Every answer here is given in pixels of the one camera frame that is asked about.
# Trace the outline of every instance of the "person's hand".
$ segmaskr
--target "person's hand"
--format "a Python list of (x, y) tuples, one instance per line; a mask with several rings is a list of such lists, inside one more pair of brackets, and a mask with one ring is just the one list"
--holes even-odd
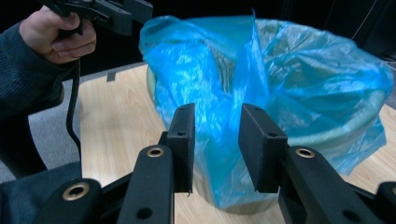
[(72, 62), (96, 47), (96, 32), (90, 21), (83, 21), (83, 35), (77, 33), (59, 39), (59, 30), (78, 28), (79, 18), (75, 13), (61, 17), (47, 7), (42, 7), (21, 23), (23, 41), (37, 54), (51, 63)]

